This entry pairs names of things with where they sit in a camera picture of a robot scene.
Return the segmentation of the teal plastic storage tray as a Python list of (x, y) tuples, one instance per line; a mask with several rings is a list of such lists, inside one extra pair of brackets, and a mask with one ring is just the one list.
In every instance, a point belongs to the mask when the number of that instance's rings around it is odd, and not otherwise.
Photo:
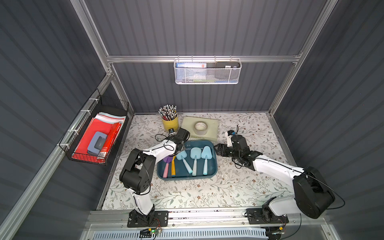
[(192, 180), (192, 179), (208, 179), (215, 176), (218, 172), (218, 162), (217, 162), (217, 156), (214, 150), (214, 145), (212, 142), (207, 140), (198, 140), (198, 141), (188, 141), (185, 144), (187, 157), (186, 160), (188, 164), (193, 169), (194, 160), (191, 158), (190, 151), (192, 148), (197, 147), (203, 150), (205, 146), (209, 146), (212, 151), (212, 158), (208, 160), (208, 174), (206, 176), (203, 175), (203, 167), (204, 167), (204, 159), (201, 158), (197, 160), (197, 176), (193, 177), (192, 174), (189, 174), (185, 168), (185, 165), (182, 161), (179, 161), (177, 158), (175, 158), (175, 165), (176, 165), (176, 176), (172, 178), (171, 176), (171, 163), (169, 164), (169, 172), (168, 177), (163, 178), (163, 172), (165, 168), (165, 162), (162, 160), (158, 163), (158, 169), (157, 169), (157, 176), (164, 181), (181, 181), (181, 180)]

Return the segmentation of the purple shovel pink handle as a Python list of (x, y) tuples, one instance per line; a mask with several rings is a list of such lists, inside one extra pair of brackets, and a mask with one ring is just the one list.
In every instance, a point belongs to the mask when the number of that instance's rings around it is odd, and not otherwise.
[(164, 168), (164, 172), (163, 172), (163, 178), (167, 178), (167, 177), (168, 177), (169, 164), (172, 162), (172, 160), (173, 160), (173, 157), (172, 157), (172, 156), (167, 156), (166, 158), (163, 159), (163, 161), (165, 162), (165, 168)]

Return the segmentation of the yellow toy shovel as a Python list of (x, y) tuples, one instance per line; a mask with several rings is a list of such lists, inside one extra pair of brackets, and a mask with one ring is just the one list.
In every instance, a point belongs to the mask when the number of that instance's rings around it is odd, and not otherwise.
[(171, 161), (171, 176), (174, 178), (176, 176), (176, 165), (175, 165), (175, 156), (173, 156), (173, 159)]

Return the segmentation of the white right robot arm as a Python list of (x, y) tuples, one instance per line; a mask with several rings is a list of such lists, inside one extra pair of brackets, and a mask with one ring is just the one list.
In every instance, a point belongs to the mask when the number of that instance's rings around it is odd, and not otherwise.
[(214, 149), (216, 155), (231, 158), (237, 167), (267, 174), (293, 188), (291, 196), (272, 197), (262, 205), (263, 217), (267, 221), (290, 214), (304, 214), (317, 219), (336, 199), (336, 193), (317, 169), (290, 166), (252, 151), (246, 139), (233, 131), (229, 132), (226, 144), (217, 144)]

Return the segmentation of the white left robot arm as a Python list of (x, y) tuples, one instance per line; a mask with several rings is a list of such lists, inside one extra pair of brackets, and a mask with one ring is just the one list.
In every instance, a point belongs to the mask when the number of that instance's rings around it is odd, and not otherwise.
[(181, 152), (189, 137), (190, 132), (180, 128), (157, 145), (145, 150), (133, 149), (129, 154), (119, 180), (134, 197), (135, 210), (142, 216), (149, 216), (155, 210), (150, 197), (155, 165)]

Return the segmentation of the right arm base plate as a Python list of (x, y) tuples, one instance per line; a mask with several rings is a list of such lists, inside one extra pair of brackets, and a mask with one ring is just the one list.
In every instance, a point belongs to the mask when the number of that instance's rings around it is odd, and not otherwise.
[(249, 208), (246, 209), (245, 217), (248, 219), (249, 224), (282, 224), (289, 223), (286, 215), (276, 216), (268, 208)]

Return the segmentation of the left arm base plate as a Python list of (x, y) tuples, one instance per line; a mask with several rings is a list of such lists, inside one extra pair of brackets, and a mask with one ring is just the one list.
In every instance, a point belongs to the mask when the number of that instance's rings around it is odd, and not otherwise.
[(129, 213), (127, 223), (128, 228), (141, 228), (141, 227), (166, 227), (168, 225), (169, 212), (168, 211), (151, 211), (148, 215), (142, 215), (138, 211), (133, 210)]

